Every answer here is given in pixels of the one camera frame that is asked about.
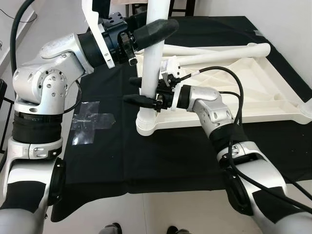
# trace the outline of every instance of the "white bracket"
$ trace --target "white bracket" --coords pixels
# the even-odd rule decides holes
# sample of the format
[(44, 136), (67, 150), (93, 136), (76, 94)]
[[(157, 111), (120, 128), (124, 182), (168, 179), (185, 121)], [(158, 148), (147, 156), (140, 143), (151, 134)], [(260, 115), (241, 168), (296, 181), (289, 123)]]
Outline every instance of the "white bracket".
[(115, 64), (98, 26), (98, 12), (92, 10), (92, 2), (93, 0), (82, 0), (82, 11), (108, 68), (113, 68)]

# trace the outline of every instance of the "table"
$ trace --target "table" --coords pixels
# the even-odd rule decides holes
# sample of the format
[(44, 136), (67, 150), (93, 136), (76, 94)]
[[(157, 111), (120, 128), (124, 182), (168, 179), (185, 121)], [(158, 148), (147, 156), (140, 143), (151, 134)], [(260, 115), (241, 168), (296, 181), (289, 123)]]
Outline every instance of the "table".
[[(167, 44), (182, 46), (246, 45), (268, 42), (255, 34), (245, 17), (176, 17), (179, 30)], [(312, 91), (271, 45), (269, 61), (303, 101)], [(111, 129), (96, 130), (93, 144), (72, 146), (70, 132), (63, 199), (53, 207), (52, 221), (61, 221), (83, 204), (125, 193), (224, 189), (215, 152), (201, 127), (158, 130), (144, 137), (136, 131), (138, 108), (122, 101), (137, 93), (128, 78), (128, 64), (103, 65), (81, 81), (82, 101), (100, 101), (99, 113), (112, 113)], [(295, 180), (312, 178), (312, 123), (293, 121), (244, 124), (250, 140), (283, 173)]]

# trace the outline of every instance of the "white pipe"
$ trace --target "white pipe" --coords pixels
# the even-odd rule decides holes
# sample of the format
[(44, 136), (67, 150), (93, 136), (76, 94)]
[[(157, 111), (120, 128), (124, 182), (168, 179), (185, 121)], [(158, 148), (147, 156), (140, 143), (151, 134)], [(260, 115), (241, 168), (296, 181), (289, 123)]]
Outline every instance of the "white pipe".
[[(146, 23), (148, 24), (158, 19), (166, 20), (168, 18), (169, 5), (169, 0), (149, 0)], [(156, 97), (163, 46), (164, 41), (145, 49), (141, 95), (149, 98)], [(155, 110), (140, 108), (136, 118), (136, 129), (138, 133), (143, 136), (151, 135), (154, 132), (155, 124)]]
[(180, 65), (204, 63), (204, 62), (218, 62), (230, 59), (240, 59), (247, 57), (266, 57), (269, 55), (271, 47), (267, 43), (249, 45), (245, 48), (232, 49), (220, 51), (212, 54), (185, 56), (177, 58)]
[[(163, 49), (163, 54), (176, 55), (176, 56), (203, 55), (203, 54), (211, 54), (211, 53), (216, 53), (216, 52), (218, 51), (198, 49), (195, 47), (177, 46), (177, 45), (164, 45), (164, 49)], [(143, 53), (144, 53), (144, 49), (136, 52), (137, 55), (140, 55)]]

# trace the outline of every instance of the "black shoe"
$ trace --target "black shoe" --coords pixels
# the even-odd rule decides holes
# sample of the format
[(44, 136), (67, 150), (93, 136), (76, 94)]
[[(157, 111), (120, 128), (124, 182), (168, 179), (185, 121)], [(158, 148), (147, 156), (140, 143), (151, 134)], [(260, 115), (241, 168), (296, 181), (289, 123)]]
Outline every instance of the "black shoe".
[(167, 230), (167, 234), (176, 234), (176, 232), (178, 231), (178, 228), (175, 226), (170, 226)]
[(122, 230), (121, 230), (120, 224), (119, 223), (113, 223), (113, 225), (118, 228), (118, 234), (122, 234)]

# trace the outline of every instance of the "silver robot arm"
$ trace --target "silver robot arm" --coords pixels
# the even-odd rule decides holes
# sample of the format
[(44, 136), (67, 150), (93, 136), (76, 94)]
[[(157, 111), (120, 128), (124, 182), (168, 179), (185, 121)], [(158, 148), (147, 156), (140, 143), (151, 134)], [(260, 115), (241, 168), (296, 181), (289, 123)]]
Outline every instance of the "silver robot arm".
[(65, 164), (58, 158), (65, 97), (71, 84), (92, 70), (71, 34), (44, 46), (14, 73), (17, 96), (4, 166), (0, 234), (42, 233), (47, 207), (61, 198), (65, 180)]
[(13, 75), (17, 96), (13, 133), (4, 156), (0, 234), (42, 233), (47, 207), (61, 199), (65, 183), (65, 163), (58, 157), (63, 144), (61, 122), (65, 97), (75, 80), (104, 64), (109, 68), (125, 62), (136, 65), (135, 51), (178, 29), (174, 19), (146, 25), (146, 13), (127, 19), (120, 13), (106, 16), (109, 2), (82, 0), (91, 31), (46, 44)]
[[(309, 234), (312, 214), (266, 193), (238, 176), (227, 163), (229, 137), (233, 118), (217, 90), (206, 87), (185, 87), (189, 91), (187, 111), (195, 112), (217, 151), (223, 179), (232, 207), (251, 216), (264, 234)], [(244, 136), (242, 129), (232, 147), (232, 158), (239, 171), (276, 193), (287, 195), (286, 183), (280, 172)]]
[[(195, 112), (217, 153), (231, 206), (239, 213), (251, 216), (264, 234), (311, 233), (312, 214), (254, 186), (239, 176), (229, 163), (229, 144), (233, 141), (234, 166), (247, 176), (249, 181), (252, 179), (281, 197), (287, 195), (282, 175), (257, 145), (248, 140), (242, 125), (234, 124), (231, 111), (223, 103), (221, 94), (210, 87), (189, 85), (178, 87), (182, 80), (193, 74), (179, 78), (175, 72), (179, 68), (178, 64), (170, 60), (164, 64), (167, 67), (164, 66), (164, 70), (160, 70), (163, 79), (158, 81), (156, 99), (141, 95), (126, 95), (124, 100), (158, 112), (169, 107), (171, 110), (177, 107)], [(132, 78), (130, 83), (140, 87), (141, 78)]]

